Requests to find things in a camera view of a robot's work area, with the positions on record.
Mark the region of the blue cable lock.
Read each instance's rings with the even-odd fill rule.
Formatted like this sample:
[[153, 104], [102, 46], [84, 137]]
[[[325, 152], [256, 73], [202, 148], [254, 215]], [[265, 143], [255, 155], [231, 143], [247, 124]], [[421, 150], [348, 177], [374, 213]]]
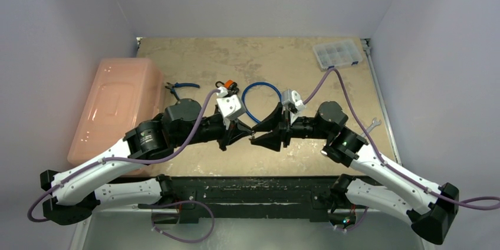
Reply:
[[276, 103], [281, 101], [281, 96], [281, 92], [273, 84], [258, 81], [243, 90], [241, 99], [246, 107], [246, 115], [254, 123], [260, 123], [273, 110]]

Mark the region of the orange black padlock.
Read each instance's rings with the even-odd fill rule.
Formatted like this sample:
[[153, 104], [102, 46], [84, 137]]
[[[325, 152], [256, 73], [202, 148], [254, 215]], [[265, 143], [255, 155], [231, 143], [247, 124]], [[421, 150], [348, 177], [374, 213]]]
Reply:
[[215, 83], [215, 86], [217, 88], [219, 87], [224, 87], [226, 88], [226, 90], [228, 91], [228, 94], [229, 95], [232, 95], [232, 94], [238, 94], [240, 89], [238, 87], [238, 83], [233, 81], [233, 80], [228, 80], [226, 82], [222, 82], [222, 81], [217, 81]]

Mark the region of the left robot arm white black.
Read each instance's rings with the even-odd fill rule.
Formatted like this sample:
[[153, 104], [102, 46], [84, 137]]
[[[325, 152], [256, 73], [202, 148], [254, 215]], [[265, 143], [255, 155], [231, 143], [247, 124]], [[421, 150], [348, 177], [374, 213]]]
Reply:
[[165, 175], [132, 183], [117, 183], [126, 173], [172, 159], [187, 145], [216, 141], [221, 150], [249, 136], [251, 129], [239, 120], [246, 109], [238, 96], [217, 99], [212, 116], [205, 106], [184, 98], [163, 113], [140, 123], [114, 145], [66, 172], [41, 174], [42, 212], [45, 221], [59, 225], [81, 222], [95, 210], [122, 205], [171, 207], [176, 200]]

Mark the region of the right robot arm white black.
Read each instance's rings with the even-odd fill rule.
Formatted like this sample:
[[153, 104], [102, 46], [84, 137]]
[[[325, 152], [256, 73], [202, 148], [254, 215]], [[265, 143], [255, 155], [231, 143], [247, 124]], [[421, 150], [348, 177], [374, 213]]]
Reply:
[[366, 206], [409, 224], [422, 239], [441, 245], [458, 213], [451, 200], [459, 189], [451, 183], [426, 180], [388, 157], [377, 156], [367, 139], [346, 126], [347, 115], [335, 101], [321, 103], [314, 117], [297, 117], [279, 103], [263, 121], [253, 126], [261, 136], [251, 144], [273, 151], [287, 147], [291, 139], [324, 139], [321, 154], [357, 170], [378, 184], [370, 185], [354, 176], [342, 175], [331, 191], [333, 203]]

